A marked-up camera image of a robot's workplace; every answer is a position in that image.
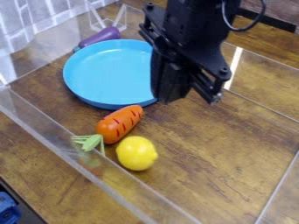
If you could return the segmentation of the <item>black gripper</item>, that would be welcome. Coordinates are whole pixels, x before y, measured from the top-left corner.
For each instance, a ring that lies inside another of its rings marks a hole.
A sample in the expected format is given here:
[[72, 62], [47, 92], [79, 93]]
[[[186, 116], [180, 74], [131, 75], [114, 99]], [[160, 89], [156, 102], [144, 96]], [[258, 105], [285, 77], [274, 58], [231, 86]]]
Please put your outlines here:
[[152, 50], [151, 91], [163, 104], [194, 90], [207, 103], [222, 98], [231, 71], [220, 46], [230, 34], [240, 0], [168, 0], [143, 6], [140, 35]]

